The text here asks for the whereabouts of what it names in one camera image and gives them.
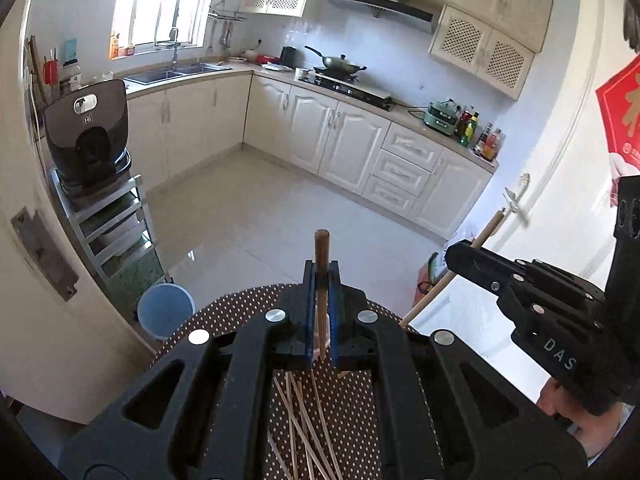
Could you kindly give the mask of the person's right hand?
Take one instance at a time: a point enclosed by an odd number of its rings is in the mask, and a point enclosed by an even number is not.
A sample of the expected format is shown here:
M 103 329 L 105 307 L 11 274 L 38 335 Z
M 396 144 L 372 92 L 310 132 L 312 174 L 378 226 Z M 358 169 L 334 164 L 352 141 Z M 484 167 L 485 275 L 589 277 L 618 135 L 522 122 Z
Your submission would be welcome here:
M 574 437 L 584 448 L 588 460 L 593 460 L 611 444 L 632 411 L 631 406 L 616 403 L 603 415 L 594 416 L 554 378 L 544 384 L 536 405 L 547 415 L 560 415 L 577 427 Z

